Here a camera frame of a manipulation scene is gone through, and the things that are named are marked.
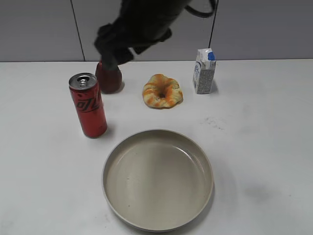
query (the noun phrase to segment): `red soda can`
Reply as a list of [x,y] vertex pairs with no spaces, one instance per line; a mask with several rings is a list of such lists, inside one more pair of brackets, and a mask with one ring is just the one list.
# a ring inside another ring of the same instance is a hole
[[99,83],[91,73],[79,73],[69,80],[69,89],[86,136],[96,138],[107,130]]

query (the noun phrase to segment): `small juice carton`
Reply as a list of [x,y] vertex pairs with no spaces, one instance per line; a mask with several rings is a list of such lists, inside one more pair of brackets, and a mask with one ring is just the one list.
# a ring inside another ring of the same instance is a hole
[[216,60],[212,49],[199,49],[193,83],[197,94],[209,94],[211,92]]

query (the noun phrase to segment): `bagel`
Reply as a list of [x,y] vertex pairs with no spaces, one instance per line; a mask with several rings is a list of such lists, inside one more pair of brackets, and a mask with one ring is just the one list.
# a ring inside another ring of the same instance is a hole
[[151,108],[172,108],[182,102],[182,91],[176,80],[156,74],[143,87],[142,97]]

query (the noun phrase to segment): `beige bowl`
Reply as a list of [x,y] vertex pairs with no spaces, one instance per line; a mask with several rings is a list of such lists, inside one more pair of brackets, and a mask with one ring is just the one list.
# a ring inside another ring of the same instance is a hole
[[103,191],[118,217],[163,232],[193,220],[208,203],[213,173],[205,153],[171,131],[140,132],[122,141],[103,170]]

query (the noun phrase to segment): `red bottle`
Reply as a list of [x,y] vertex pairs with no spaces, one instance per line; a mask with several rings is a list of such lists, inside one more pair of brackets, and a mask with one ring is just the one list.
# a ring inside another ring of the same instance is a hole
[[118,67],[115,70],[103,70],[102,61],[97,65],[96,77],[99,82],[100,90],[110,94],[118,91],[122,86],[122,73]]
[[91,73],[79,73],[69,80],[77,115],[86,136],[96,138],[107,130],[99,83]]

